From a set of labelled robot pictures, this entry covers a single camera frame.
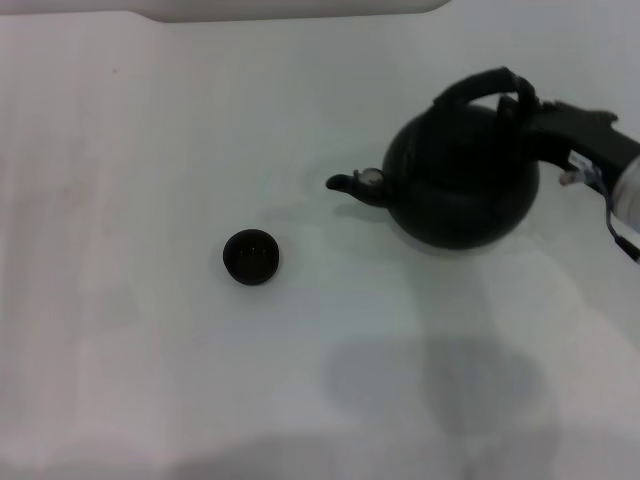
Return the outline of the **black round teapot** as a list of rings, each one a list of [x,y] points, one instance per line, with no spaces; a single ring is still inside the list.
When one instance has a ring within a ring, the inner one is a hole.
[[[518,97],[500,67],[447,88],[392,140],[381,168],[330,177],[328,189],[386,209],[412,238],[448,250],[488,245],[531,209],[539,166],[518,128],[499,128],[501,95]]]

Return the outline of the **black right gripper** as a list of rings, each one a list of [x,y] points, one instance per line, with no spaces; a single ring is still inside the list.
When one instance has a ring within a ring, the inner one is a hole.
[[[620,176],[640,156],[640,142],[614,128],[618,117],[607,111],[584,110],[562,102],[543,103],[533,85],[522,79],[522,110],[539,111],[528,122],[528,140],[539,160],[568,169],[575,152],[603,176]],[[518,97],[501,95],[496,110],[499,128],[518,128]]]

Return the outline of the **small dark teacup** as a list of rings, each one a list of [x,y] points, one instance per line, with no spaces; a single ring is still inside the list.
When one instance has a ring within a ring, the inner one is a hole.
[[[227,272],[235,281],[246,286],[258,286],[276,274],[280,249],[269,233],[247,229],[227,240],[222,258]]]

